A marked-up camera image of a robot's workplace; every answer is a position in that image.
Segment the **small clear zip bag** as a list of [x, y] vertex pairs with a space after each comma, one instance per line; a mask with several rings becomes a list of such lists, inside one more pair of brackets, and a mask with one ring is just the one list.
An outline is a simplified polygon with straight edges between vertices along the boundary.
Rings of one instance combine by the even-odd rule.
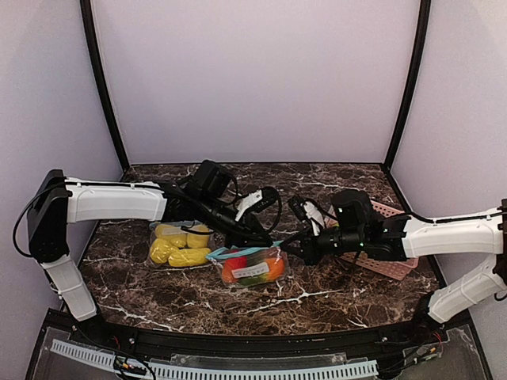
[[206, 258], [228, 287], [254, 287], [283, 279], [289, 269], [288, 256], [275, 241], [269, 247], [227, 249], [222, 247]]

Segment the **yellow toy lemon front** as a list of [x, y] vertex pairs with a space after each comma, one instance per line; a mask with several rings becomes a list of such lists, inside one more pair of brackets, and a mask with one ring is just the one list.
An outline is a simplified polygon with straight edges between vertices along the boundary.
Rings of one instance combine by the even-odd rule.
[[155, 264], [164, 264], [168, 259], [179, 252], [179, 248], [172, 245], [169, 241], [156, 238], [150, 247], [150, 259]]

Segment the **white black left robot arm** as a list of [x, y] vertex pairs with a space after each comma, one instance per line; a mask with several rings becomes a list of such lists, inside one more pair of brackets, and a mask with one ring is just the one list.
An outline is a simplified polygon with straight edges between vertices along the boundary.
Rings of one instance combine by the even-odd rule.
[[262, 226], [257, 214], [272, 205], [281, 205], [274, 187], [242, 195], [234, 174], [210, 160], [202, 161], [194, 173], [169, 181], [81, 180], [52, 169], [14, 223], [12, 240], [21, 256], [42, 267], [71, 316], [86, 322], [101, 311], [71, 259], [68, 225], [196, 221], [221, 233], [227, 247], [268, 247], [272, 231]]

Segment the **orange red toy pepper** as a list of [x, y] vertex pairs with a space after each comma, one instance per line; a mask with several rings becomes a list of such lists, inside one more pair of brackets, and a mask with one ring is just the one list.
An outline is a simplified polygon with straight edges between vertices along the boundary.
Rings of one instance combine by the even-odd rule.
[[222, 268], [222, 280], [224, 283], [236, 283], [237, 278], [234, 277], [233, 271], [246, 267], [247, 259], [245, 256], [239, 256], [226, 259]]

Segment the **orange toy carrot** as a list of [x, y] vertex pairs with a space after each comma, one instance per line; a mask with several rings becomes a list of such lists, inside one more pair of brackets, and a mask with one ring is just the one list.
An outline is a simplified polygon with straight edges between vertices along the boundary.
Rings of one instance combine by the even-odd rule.
[[246, 268], [247, 277], [242, 277], [238, 282], [246, 287], [270, 283], [284, 275], [285, 263], [282, 258], [269, 257]]

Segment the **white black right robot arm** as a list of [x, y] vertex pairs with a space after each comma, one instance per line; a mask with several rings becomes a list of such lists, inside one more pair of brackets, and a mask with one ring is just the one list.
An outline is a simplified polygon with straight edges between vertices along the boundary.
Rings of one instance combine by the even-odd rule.
[[444, 324], [455, 315], [506, 290], [506, 204], [470, 215], [424, 218], [414, 213], [384, 217], [364, 191], [333, 195], [327, 213], [312, 199], [293, 196], [288, 205], [309, 226], [282, 242], [284, 251], [307, 265], [325, 255], [365, 253], [378, 261], [481, 253], [486, 259], [445, 288], [426, 295], [414, 320]]

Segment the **yellow toy lemon back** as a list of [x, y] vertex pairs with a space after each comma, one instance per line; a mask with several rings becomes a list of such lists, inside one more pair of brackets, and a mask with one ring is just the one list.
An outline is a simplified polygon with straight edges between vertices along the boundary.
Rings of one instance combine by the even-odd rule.
[[187, 247], [190, 249], [207, 248], [210, 230], [205, 225], [193, 226], [187, 234]]

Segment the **yellow toy lemon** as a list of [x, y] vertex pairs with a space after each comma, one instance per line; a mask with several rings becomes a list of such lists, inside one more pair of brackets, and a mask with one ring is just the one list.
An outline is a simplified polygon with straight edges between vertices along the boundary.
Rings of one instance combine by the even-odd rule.
[[155, 264], [164, 264], [168, 259], [179, 252], [179, 248], [172, 245], [169, 241], [156, 238], [150, 247], [150, 259]]
[[156, 238], [165, 239], [179, 249], [185, 248], [187, 245], [187, 233], [179, 226], [159, 224], [155, 227], [154, 233]]
[[187, 234], [187, 247], [190, 249], [207, 248], [210, 230], [205, 225], [193, 226]]

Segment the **large clear zip bag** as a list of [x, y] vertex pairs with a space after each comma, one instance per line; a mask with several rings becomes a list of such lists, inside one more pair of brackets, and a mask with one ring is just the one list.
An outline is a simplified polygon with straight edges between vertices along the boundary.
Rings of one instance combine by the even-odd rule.
[[198, 267], [208, 262], [214, 231], [202, 222], [152, 222], [147, 263], [154, 268]]

